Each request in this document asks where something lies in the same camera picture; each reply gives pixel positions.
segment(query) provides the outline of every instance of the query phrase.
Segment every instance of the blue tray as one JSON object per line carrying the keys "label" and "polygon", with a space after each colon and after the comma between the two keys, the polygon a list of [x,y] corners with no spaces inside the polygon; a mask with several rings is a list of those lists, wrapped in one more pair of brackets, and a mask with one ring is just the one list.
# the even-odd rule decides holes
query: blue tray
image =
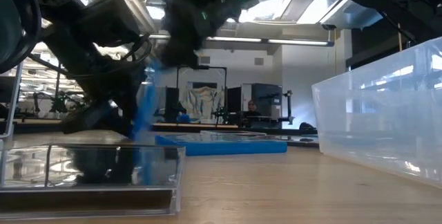
{"label": "blue tray", "polygon": [[156,136],[157,145],[186,147],[186,156],[284,153],[287,143],[235,135],[186,134]]}

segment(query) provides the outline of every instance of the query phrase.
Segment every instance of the wall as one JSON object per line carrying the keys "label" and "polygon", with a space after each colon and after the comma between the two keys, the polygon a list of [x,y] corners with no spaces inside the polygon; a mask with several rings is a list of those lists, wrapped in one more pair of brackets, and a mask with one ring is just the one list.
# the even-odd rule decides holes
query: wall
{"label": "wall", "polygon": [[[218,50],[207,49],[198,53],[200,56],[211,58],[210,66],[227,67],[227,87],[241,86],[243,83],[268,83],[273,84],[272,66],[273,56],[267,55],[262,50]],[[255,58],[264,58],[264,66],[255,66]],[[187,81],[190,82],[218,82],[224,83],[222,71],[193,71],[180,70],[180,88]],[[162,74],[160,86],[176,86],[176,70]]]}
{"label": "wall", "polygon": [[273,54],[272,77],[273,84],[282,85],[282,46]]}
{"label": "wall", "polygon": [[[284,123],[283,128],[298,129],[301,122],[316,126],[311,86],[345,72],[345,60],[352,56],[351,32],[344,30],[336,47],[282,46],[281,51],[274,59],[282,61],[282,89],[293,92],[291,112],[295,117],[293,125]],[[287,101],[282,103],[282,115],[287,116]]]}

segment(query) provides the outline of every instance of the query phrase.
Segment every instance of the table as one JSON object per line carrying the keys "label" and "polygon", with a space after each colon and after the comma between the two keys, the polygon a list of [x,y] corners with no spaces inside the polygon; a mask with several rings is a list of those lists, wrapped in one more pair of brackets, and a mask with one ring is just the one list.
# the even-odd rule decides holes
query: table
{"label": "table", "polygon": [[442,218],[440,189],[295,147],[286,154],[188,157],[182,186],[178,216],[13,223],[439,224]]}

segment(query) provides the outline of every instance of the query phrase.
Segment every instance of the clear plastic bin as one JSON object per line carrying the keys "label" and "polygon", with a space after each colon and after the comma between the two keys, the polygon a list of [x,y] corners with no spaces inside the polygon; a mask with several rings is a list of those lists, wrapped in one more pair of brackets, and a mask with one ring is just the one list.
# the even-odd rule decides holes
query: clear plastic bin
{"label": "clear plastic bin", "polygon": [[135,144],[3,150],[0,220],[176,214],[184,156]]}
{"label": "clear plastic bin", "polygon": [[320,150],[442,186],[442,39],[312,86]]}

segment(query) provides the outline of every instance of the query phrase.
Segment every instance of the cable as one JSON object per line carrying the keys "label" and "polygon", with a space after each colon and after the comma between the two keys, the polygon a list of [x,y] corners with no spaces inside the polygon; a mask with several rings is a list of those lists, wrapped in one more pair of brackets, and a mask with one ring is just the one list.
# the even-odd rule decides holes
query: cable
{"label": "cable", "polygon": [[[47,66],[48,68],[53,69],[56,72],[61,73],[62,75],[65,75],[68,79],[74,79],[74,80],[87,80],[87,79],[92,79],[95,77],[101,77],[101,76],[106,76],[106,75],[110,75],[112,73],[116,73],[119,71],[124,71],[124,70],[128,70],[128,69],[132,69],[134,66],[137,66],[139,63],[143,62],[151,53],[152,50],[152,45],[150,45],[150,43],[148,42],[148,37],[149,35],[143,35],[131,48],[131,50],[125,54],[125,56],[123,57],[124,59],[127,59],[127,57],[132,56],[133,61],[132,64],[130,66],[126,66],[126,67],[119,67],[116,69],[113,69],[111,71],[107,71],[107,72],[103,72],[103,73],[96,73],[96,74],[89,74],[89,75],[73,75],[71,73],[69,73],[68,71],[64,70],[64,69],[60,69],[57,66],[52,65],[49,62],[46,62],[42,59],[40,59],[38,56],[34,55],[34,54],[29,54],[29,58],[31,58],[33,61],[36,61],[44,66]],[[146,48],[146,50],[144,50],[143,54],[136,59],[135,57],[135,51],[137,51],[138,49],[140,49],[140,47],[142,46],[143,43],[148,43],[148,48]]]}
{"label": "cable", "polygon": [[402,28],[399,28],[399,27],[397,26],[397,24],[394,23],[394,21],[393,21],[390,17],[388,17],[387,14],[385,14],[385,12],[381,12],[381,11],[378,11],[378,12],[379,12],[379,14],[381,14],[381,16],[382,16],[383,18],[385,18],[385,19],[390,23],[390,25],[393,26],[393,28],[395,28],[395,29],[398,30],[402,35],[404,35],[405,37],[407,37],[408,40],[413,41],[414,43],[417,42],[417,41],[415,40],[415,38],[413,38],[413,37],[410,36],[410,34],[406,33]]}

